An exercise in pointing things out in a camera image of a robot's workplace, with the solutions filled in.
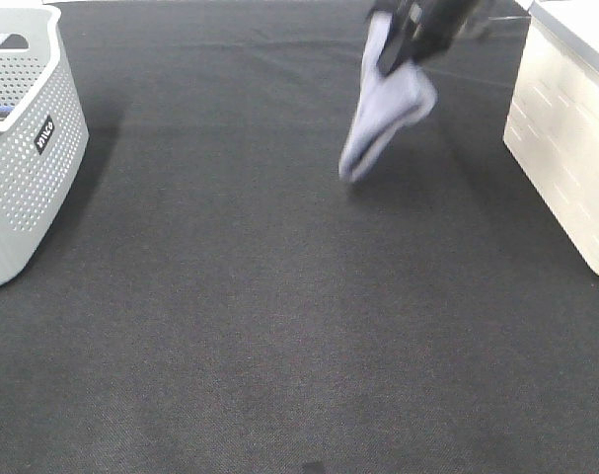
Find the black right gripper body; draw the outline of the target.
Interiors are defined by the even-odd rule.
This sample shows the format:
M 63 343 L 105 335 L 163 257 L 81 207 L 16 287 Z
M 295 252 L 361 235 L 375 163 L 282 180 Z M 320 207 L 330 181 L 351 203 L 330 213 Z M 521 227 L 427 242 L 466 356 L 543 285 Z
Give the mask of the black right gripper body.
M 417 9 L 414 53 L 408 61 L 421 63 L 446 51 L 478 6 L 477 0 L 376 1 L 370 13 Z

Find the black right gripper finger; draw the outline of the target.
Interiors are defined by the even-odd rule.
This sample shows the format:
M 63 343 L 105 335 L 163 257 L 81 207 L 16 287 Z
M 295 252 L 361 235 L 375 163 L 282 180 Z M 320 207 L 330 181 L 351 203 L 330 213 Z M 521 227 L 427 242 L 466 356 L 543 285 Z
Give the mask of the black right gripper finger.
M 418 10 L 392 10 L 389 29 L 383 48 L 377 60 L 381 75 L 390 75 L 414 53 L 414 36 L 418 28 Z

